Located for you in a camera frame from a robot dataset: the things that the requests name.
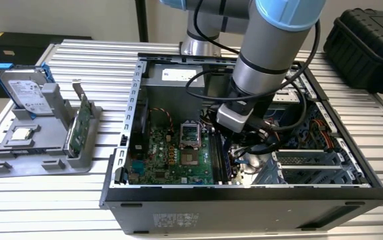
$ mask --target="white wall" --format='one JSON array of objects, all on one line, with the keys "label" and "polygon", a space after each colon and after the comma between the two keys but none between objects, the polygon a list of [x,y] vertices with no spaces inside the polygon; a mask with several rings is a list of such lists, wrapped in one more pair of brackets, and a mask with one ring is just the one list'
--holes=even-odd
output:
[{"label": "white wall", "polygon": [[0,32],[139,41],[134,0],[0,0]]},{"label": "white wall", "polygon": [[[156,0],[147,1],[148,14],[148,37],[151,42],[178,43],[182,41],[186,30],[186,12],[172,9],[158,3]],[[321,21],[321,44],[320,49],[333,26],[333,20],[338,17],[344,10],[362,8],[383,11],[383,0],[326,0]],[[239,35],[222,33],[219,37],[221,43],[227,46],[239,46],[242,37]],[[304,50],[309,50],[313,43],[313,32],[302,45]]]}]

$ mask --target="robotic arm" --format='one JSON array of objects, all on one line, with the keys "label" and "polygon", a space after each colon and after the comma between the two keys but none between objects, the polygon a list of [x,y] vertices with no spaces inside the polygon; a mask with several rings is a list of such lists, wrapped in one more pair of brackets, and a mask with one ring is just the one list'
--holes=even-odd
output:
[{"label": "robotic arm", "polygon": [[[235,92],[231,97],[263,96],[249,101],[225,101],[217,111],[217,122],[239,133],[250,114],[262,117],[309,30],[318,20],[325,0],[160,0],[182,10],[201,12],[202,18],[188,15],[187,40],[182,53],[217,55],[218,49],[195,35],[215,41],[218,32],[246,30],[233,71]],[[190,45],[210,46],[203,51],[186,51]]]}]

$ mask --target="aluminum table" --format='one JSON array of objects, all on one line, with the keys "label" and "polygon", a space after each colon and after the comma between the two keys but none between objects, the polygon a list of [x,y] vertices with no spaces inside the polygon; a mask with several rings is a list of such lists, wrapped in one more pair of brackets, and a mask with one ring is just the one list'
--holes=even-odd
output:
[{"label": "aluminum table", "polygon": [[[328,232],[246,234],[170,234],[124,236],[108,210],[99,209],[108,155],[119,142],[136,53],[176,54],[178,45],[65,40],[41,56],[60,86],[61,96],[77,106],[71,86],[80,79],[87,97],[103,113],[92,154],[92,168],[79,175],[0,178],[0,239],[308,239],[383,240],[383,206]],[[301,51],[298,61],[309,52]],[[318,53],[312,73],[345,127],[383,181],[383,101],[364,90],[348,88]],[[0,141],[13,115],[12,102],[0,113]]]}]

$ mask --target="light blue robot joint cap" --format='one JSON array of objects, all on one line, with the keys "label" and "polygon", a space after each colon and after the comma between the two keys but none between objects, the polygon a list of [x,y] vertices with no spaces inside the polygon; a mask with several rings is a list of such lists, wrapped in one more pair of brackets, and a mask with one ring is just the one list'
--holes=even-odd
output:
[{"label": "light blue robot joint cap", "polygon": [[300,32],[318,20],[326,0],[255,0],[258,13],[274,27]]},{"label": "light blue robot joint cap", "polygon": [[159,0],[159,2],[175,9],[186,10],[186,0]]}]

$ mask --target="green circuit board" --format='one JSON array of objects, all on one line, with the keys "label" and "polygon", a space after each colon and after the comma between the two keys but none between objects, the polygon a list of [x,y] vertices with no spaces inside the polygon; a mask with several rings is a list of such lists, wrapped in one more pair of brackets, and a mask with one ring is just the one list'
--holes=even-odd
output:
[{"label": "green circuit board", "polygon": [[85,95],[81,97],[81,102],[73,119],[71,136],[68,141],[68,148],[77,155],[87,140],[87,133],[89,128],[91,106]]},{"label": "green circuit board", "polygon": [[179,149],[179,129],[170,141],[168,129],[150,129],[148,153],[143,160],[132,160],[128,183],[132,185],[213,184],[207,132],[201,132],[201,147]]}]

